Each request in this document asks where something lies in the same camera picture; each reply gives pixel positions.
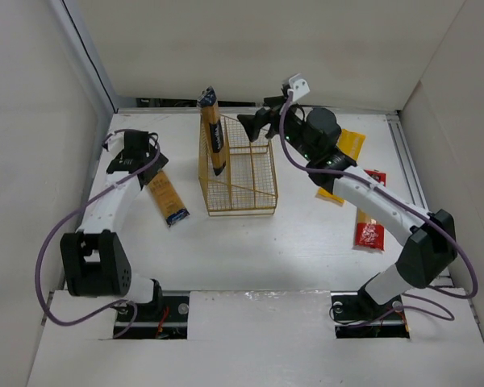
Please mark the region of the blue label spaghetti bag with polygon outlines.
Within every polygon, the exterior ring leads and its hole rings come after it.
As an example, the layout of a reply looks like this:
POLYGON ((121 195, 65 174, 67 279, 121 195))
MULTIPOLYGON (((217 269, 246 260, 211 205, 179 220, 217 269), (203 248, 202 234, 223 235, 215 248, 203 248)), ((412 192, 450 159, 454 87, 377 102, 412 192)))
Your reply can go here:
POLYGON ((163 170, 149 182, 148 189, 168 227, 172 227, 190 215, 163 170))

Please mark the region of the black label spaghetti bag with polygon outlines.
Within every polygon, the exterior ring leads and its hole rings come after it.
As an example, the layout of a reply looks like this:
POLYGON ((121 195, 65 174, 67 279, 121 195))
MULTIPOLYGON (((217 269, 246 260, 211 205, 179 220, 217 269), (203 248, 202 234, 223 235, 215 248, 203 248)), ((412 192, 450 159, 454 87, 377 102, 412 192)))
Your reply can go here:
POLYGON ((227 164, 223 127, 219 113, 216 92, 212 86, 203 90, 197 100, 201 122, 207 139, 207 146, 211 155, 213 173, 220 175, 227 164))

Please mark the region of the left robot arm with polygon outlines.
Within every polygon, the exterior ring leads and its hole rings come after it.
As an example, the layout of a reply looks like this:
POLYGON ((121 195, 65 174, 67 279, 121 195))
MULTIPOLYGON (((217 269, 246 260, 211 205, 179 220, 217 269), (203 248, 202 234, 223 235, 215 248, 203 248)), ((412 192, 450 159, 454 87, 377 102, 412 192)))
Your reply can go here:
POLYGON ((111 296, 158 307, 159 283, 133 271, 119 232, 131 204, 168 159, 161 154, 155 132, 115 131, 103 148, 112 160, 102 192, 77 230, 60 240, 67 289, 74 297, 111 296))

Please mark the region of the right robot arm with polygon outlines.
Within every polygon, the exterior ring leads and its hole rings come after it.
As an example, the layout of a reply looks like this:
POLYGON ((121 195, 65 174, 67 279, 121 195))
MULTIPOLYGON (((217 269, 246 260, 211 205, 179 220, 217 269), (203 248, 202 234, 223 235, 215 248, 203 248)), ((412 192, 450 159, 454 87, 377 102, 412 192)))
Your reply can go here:
POLYGON ((280 110, 284 97, 269 98, 269 106, 255 114, 240 114, 248 139, 275 135, 307 160, 309 178, 320 188, 343 198, 374 218, 402 245, 398 260, 369 279, 357 292, 357 303, 369 318, 376 318, 394 298, 410 289, 425 289, 456 256, 454 220, 445 210, 430 212, 402 200, 373 179, 338 147, 342 130, 336 116, 316 107, 301 119, 291 106, 280 110))

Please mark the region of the red spaghetti bag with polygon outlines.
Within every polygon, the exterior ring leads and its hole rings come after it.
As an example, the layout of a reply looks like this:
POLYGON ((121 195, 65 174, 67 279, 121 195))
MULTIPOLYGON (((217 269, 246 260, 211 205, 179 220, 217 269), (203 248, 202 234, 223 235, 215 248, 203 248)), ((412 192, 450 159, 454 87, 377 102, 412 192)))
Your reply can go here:
POLYGON ((368 248, 383 252, 384 242, 384 226, 362 209, 358 209, 353 246, 355 248, 368 248))

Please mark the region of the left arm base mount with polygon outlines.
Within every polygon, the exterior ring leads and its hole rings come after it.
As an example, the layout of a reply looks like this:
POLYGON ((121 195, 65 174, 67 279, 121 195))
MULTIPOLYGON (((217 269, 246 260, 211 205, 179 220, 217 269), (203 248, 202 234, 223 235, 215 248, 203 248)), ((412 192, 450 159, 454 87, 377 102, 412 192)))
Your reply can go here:
POLYGON ((113 336, 115 339, 186 339, 190 310, 190 294, 164 292, 159 310, 149 305, 138 305, 136 319, 133 305, 116 307, 113 336))

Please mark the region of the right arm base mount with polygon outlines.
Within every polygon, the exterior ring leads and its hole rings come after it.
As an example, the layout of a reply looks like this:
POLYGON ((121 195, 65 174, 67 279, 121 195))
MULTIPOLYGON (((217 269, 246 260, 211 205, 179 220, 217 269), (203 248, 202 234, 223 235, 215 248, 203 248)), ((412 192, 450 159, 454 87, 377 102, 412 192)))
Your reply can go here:
POLYGON ((375 311, 366 311, 357 301, 356 292, 331 293, 330 317, 335 323, 337 339, 409 339, 407 319, 400 296, 375 311))

